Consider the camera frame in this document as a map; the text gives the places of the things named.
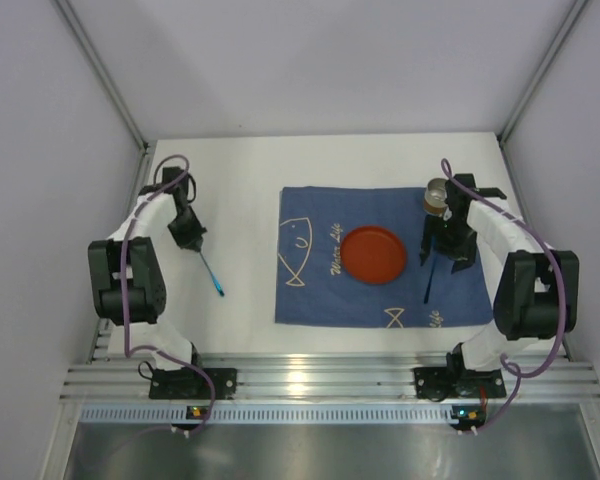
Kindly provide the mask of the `blue metal spoon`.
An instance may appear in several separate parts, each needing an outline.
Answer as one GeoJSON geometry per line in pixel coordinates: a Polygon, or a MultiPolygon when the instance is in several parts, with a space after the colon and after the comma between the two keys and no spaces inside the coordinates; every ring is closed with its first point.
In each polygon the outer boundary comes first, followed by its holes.
{"type": "Polygon", "coordinates": [[[435,240],[432,240],[432,244],[431,244],[431,257],[432,257],[432,262],[431,262],[431,269],[430,269],[430,274],[429,274],[429,278],[428,278],[428,282],[427,282],[427,286],[426,286],[426,290],[425,290],[425,294],[423,297],[423,303],[426,305],[429,303],[430,300],[430,295],[431,295],[431,288],[432,288],[432,283],[433,283],[433,276],[434,276],[434,272],[437,266],[437,253],[435,250],[435,240]]]}

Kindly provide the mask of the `brown paper cup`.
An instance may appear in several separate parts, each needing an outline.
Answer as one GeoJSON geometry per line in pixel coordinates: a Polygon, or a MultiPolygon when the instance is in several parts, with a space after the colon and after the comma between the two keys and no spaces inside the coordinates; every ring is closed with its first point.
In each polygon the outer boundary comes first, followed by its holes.
{"type": "Polygon", "coordinates": [[[446,200],[446,180],[443,178],[431,179],[424,192],[424,210],[430,215],[442,216],[447,210],[446,200]]]}

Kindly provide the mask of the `blue metal fork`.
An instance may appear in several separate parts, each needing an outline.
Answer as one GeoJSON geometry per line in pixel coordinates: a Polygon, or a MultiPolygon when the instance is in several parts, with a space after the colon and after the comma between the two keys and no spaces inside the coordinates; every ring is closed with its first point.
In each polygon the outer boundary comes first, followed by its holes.
{"type": "Polygon", "coordinates": [[[214,288],[216,289],[217,293],[219,294],[220,297],[225,297],[225,291],[224,288],[222,287],[220,281],[218,280],[217,276],[214,274],[213,270],[211,269],[210,264],[208,263],[206,257],[204,256],[204,253],[202,251],[199,252],[199,256],[200,259],[214,285],[214,288]]]}

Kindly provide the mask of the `red plate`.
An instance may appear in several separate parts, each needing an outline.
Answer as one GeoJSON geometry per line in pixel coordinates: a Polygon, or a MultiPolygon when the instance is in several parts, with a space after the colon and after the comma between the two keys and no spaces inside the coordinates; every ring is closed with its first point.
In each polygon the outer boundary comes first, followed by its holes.
{"type": "Polygon", "coordinates": [[[373,225],[349,232],[341,243],[340,258],[351,277],[369,285],[396,280],[408,264],[403,242],[390,230],[373,225]]]}

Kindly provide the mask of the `blue fish placemat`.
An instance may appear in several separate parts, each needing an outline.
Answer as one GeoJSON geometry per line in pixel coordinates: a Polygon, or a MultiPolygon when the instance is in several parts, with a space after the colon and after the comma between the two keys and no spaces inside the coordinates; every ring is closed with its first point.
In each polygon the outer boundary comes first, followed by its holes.
{"type": "Polygon", "coordinates": [[[437,254],[428,304],[423,303],[432,257],[420,265],[426,213],[424,188],[286,187],[280,195],[275,320],[338,328],[481,326],[492,318],[480,262],[451,274],[437,254]],[[369,285],[342,267],[344,237],[362,226],[393,232],[408,264],[394,281],[369,285]]]}

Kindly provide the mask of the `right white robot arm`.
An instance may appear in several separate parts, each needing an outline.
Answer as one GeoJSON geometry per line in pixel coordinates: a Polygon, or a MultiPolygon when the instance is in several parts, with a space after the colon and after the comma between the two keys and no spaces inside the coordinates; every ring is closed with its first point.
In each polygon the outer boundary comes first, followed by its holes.
{"type": "Polygon", "coordinates": [[[570,250],[556,250],[520,217],[498,188],[479,188],[471,174],[443,182],[445,210],[427,216],[419,260],[448,258],[459,273],[477,261],[484,242],[502,266],[493,318],[458,344],[451,356],[468,371],[502,368],[519,378],[544,373],[577,321],[580,263],[570,250]]]}

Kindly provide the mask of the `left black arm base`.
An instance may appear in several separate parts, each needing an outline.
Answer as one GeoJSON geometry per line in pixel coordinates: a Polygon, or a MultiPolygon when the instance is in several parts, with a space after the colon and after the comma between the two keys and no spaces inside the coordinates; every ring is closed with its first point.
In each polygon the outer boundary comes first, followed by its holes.
{"type": "MultiPolygon", "coordinates": [[[[237,388],[234,368],[205,368],[203,372],[211,380],[217,400],[231,399],[237,388]]],[[[155,370],[150,380],[149,398],[152,400],[210,400],[209,382],[199,373],[188,368],[164,371],[155,370]]]]}

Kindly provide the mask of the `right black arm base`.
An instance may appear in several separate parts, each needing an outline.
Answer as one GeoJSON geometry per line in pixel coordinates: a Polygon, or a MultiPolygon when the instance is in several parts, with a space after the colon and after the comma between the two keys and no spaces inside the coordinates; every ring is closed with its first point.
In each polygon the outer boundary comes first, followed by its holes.
{"type": "Polygon", "coordinates": [[[503,399],[507,396],[500,370],[453,373],[447,367],[418,367],[413,370],[416,397],[432,402],[447,399],[503,399]]]}

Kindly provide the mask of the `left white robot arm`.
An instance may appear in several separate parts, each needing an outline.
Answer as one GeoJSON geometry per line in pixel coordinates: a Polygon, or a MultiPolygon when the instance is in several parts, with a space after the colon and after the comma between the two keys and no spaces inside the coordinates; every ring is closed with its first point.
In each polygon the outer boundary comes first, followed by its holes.
{"type": "Polygon", "coordinates": [[[192,209],[195,196],[188,172],[165,167],[141,189],[121,226],[87,250],[94,307],[113,324],[113,352],[126,357],[146,352],[163,371],[200,365],[196,348],[166,316],[168,289],[157,252],[163,239],[201,251],[206,228],[192,209]]]}

